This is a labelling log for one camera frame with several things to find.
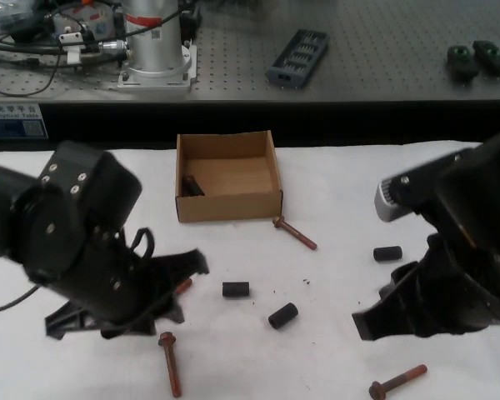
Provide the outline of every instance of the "silver cylinder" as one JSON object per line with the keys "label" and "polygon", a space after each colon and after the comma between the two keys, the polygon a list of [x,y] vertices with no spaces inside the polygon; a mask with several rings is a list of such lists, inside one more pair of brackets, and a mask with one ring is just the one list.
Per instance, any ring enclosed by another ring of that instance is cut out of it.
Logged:
{"label": "silver cylinder", "polygon": [[[178,10],[178,0],[123,0],[126,32],[150,27]],[[132,60],[130,73],[157,78],[179,73],[185,68],[178,17],[152,31],[128,38]]]}

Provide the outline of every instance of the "black rubber cylinder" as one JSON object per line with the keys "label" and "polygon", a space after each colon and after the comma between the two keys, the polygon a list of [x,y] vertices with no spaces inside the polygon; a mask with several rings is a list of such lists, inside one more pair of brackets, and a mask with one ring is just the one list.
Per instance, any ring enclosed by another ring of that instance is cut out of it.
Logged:
{"label": "black rubber cylinder", "polygon": [[297,307],[291,302],[268,318],[268,322],[274,329],[279,329],[298,315]]}
{"label": "black rubber cylinder", "polygon": [[250,296],[250,282],[223,282],[222,295],[225,298],[247,298]]}
{"label": "black rubber cylinder", "polygon": [[374,259],[379,263],[400,260],[402,259],[402,248],[400,246],[377,247],[374,249]]}

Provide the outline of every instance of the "metal bracket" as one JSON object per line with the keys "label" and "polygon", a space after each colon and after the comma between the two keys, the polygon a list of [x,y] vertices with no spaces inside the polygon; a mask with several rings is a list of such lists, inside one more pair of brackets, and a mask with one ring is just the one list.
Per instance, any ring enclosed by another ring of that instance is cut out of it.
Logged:
{"label": "metal bracket", "polygon": [[[79,32],[64,33],[63,35],[59,35],[59,42],[63,45],[67,43],[83,42],[83,36]],[[80,55],[84,48],[85,45],[63,46],[63,49],[67,52],[67,63],[79,64],[81,62]]]}

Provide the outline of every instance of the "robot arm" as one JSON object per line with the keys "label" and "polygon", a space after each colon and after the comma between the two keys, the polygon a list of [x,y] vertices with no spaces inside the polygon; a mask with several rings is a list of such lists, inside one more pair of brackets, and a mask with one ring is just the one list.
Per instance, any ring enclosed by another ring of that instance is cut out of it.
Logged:
{"label": "robot arm", "polygon": [[382,220],[415,212],[437,234],[420,262],[392,273],[380,302],[352,315],[363,340],[500,324],[500,135],[384,180],[375,203]]}
{"label": "robot arm", "polygon": [[[126,246],[123,225],[141,190],[110,153],[71,142],[38,179],[0,167],[0,257],[70,300],[46,318],[48,336],[155,334],[156,318],[183,322],[174,290],[208,266],[198,250],[152,257],[145,228]],[[133,250],[142,238],[147,250],[139,257]]]}

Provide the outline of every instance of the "bolt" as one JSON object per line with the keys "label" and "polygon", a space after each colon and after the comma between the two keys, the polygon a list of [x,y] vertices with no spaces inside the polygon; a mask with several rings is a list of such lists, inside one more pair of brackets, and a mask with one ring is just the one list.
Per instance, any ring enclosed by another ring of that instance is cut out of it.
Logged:
{"label": "bolt", "polygon": [[180,387],[180,379],[178,377],[178,369],[176,367],[176,358],[174,357],[174,343],[176,337],[171,332],[165,332],[159,335],[159,346],[163,346],[165,357],[167,358],[168,378],[170,379],[170,387],[172,396],[180,398],[182,396],[182,388]]}
{"label": "bolt", "polygon": [[310,240],[308,237],[302,235],[294,227],[285,222],[285,217],[282,215],[280,217],[274,217],[272,220],[275,228],[282,228],[283,230],[289,232],[292,236],[298,239],[300,242],[311,248],[312,250],[317,250],[317,244]]}
{"label": "bolt", "polygon": [[402,386],[404,383],[408,383],[413,379],[417,379],[427,372],[428,368],[424,364],[421,364],[418,367],[410,369],[402,375],[398,375],[397,377],[394,377],[393,379],[384,383],[372,382],[372,386],[368,389],[368,393],[373,400],[383,400],[387,397],[388,392],[391,392],[393,389]]}
{"label": "bolt", "polygon": [[185,282],[183,282],[180,286],[176,287],[176,294],[182,294],[187,291],[193,284],[193,280],[191,278],[187,279]]}

